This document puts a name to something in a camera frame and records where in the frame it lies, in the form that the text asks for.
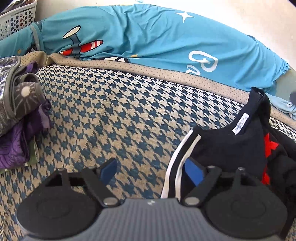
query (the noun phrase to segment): clothes pile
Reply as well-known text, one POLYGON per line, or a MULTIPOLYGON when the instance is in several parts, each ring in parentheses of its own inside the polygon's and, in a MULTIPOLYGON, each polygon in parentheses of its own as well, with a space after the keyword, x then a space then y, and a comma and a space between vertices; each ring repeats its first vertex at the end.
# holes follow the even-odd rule
POLYGON ((35 136, 50 128, 49 100, 36 77, 36 62, 0 59, 0 173, 39 160, 35 136))
POLYGON ((3 0, 0 3, 0 16, 9 11, 33 3, 34 0, 3 0))
POLYGON ((216 166, 225 173, 244 168, 285 204, 288 219, 281 233, 285 237, 296 216, 296 143, 272 128, 269 119, 270 101, 263 90, 253 87, 231 124, 190 130, 170 160, 161 198, 182 200, 202 181, 200 169, 186 169, 190 158, 202 168, 216 166))

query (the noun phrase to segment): laundry basket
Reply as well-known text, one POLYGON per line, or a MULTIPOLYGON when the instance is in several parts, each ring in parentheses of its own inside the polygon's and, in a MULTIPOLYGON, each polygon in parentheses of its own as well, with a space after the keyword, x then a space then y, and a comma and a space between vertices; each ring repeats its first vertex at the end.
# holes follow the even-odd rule
POLYGON ((37 0, 1 15, 0 40, 34 22, 36 5, 37 0))

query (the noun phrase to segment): white wall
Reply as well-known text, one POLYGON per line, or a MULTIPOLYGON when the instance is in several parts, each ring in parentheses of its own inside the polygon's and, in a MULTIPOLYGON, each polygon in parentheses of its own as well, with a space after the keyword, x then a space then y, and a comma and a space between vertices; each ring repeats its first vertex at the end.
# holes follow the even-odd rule
MULTIPOLYGON (((296 68, 296 7, 288 0, 138 0, 212 18, 252 35, 296 68)), ((36 20, 80 6, 137 0, 38 0, 36 20)))

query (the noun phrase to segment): bed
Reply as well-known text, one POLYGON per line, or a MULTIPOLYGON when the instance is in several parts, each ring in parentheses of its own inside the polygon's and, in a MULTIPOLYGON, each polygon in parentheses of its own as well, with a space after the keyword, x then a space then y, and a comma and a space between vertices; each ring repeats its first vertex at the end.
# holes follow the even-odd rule
MULTIPOLYGON (((56 168, 76 172, 118 162, 108 188, 120 199, 159 198, 174 150, 193 126, 229 124, 248 94, 199 76, 106 60, 33 52, 52 128, 37 140, 40 161, 1 174, 1 240, 20 240, 16 209, 56 168)), ((294 122, 272 110, 270 123, 296 141, 294 122)), ((296 240, 296 223, 286 240, 296 240)))

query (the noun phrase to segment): blue and white houndstooth pattern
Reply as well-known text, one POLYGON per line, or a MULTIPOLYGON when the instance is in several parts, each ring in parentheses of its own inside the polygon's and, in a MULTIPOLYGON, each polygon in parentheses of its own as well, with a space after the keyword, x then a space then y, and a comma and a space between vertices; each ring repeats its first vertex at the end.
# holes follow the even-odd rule
MULTIPOLYGON (((53 128, 38 142, 40 163, 0 176, 1 240, 21 239, 16 209, 56 168, 80 171, 115 157, 120 165, 109 185, 115 195, 158 198, 170 157, 189 129, 224 127, 243 106, 120 71, 52 65, 37 76, 52 102, 53 128)), ((292 128, 273 118, 271 124, 296 141, 292 128)))

